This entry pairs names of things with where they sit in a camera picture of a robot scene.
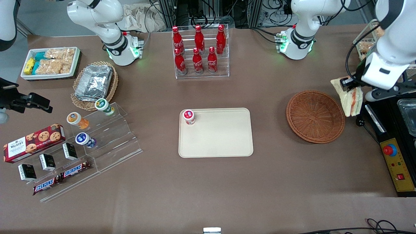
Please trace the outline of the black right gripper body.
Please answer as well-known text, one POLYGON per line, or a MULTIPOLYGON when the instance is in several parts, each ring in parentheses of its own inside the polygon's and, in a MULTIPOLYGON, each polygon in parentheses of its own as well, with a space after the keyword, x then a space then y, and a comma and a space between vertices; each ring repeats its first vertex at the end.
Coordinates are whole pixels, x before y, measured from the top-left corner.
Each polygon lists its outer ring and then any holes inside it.
POLYGON ((2 84, 16 84, 14 82, 7 81, 6 79, 0 79, 0 107, 2 109, 13 110, 19 113, 24 113, 27 108, 27 100, 24 98, 24 94, 19 93, 18 89, 2 89, 2 84))

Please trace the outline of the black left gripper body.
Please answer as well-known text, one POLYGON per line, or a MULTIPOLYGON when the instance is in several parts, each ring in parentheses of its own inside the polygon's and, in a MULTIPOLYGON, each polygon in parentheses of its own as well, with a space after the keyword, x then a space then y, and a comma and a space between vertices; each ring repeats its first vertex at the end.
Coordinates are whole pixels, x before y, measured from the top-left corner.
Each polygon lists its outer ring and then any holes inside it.
POLYGON ((357 66, 355 74, 354 74, 354 86, 370 86, 366 82, 362 80, 362 77, 364 75, 364 72, 367 71, 366 68, 366 60, 367 58, 364 58, 357 66))

